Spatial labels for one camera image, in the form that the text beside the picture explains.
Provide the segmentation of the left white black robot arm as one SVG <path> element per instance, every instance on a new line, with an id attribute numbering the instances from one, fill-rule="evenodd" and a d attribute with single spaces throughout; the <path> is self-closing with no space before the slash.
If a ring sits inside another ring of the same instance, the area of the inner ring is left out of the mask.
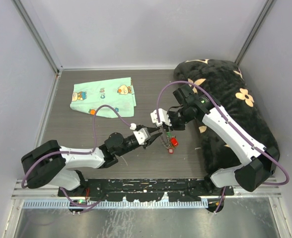
<path id="1" fill-rule="evenodd" d="M 49 140 L 21 158 L 25 173 L 21 186 L 36 189 L 49 184 L 82 196 L 86 183 L 80 168 L 109 168 L 118 163 L 118 157 L 139 147 L 147 148 L 161 135 L 157 127 L 138 125 L 132 135 L 124 137 L 114 132 L 92 149 L 67 148 Z"/>

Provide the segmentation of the red key tag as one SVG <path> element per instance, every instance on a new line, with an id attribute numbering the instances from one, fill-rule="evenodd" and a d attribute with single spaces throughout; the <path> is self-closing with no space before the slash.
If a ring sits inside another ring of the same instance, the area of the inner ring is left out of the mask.
<path id="1" fill-rule="evenodd" d="M 179 142 L 175 137 L 170 138 L 170 143 L 173 147 L 177 147 L 179 145 Z"/>

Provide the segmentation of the metal keyring disc with rings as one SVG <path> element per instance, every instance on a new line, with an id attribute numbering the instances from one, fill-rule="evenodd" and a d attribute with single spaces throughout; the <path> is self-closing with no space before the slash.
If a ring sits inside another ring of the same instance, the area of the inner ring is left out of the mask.
<path id="1" fill-rule="evenodd" d="M 163 128 L 160 131 L 162 132 L 162 135 L 159 137 L 161 144 L 165 149 L 171 148 L 170 137 L 167 135 L 167 132 Z"/>

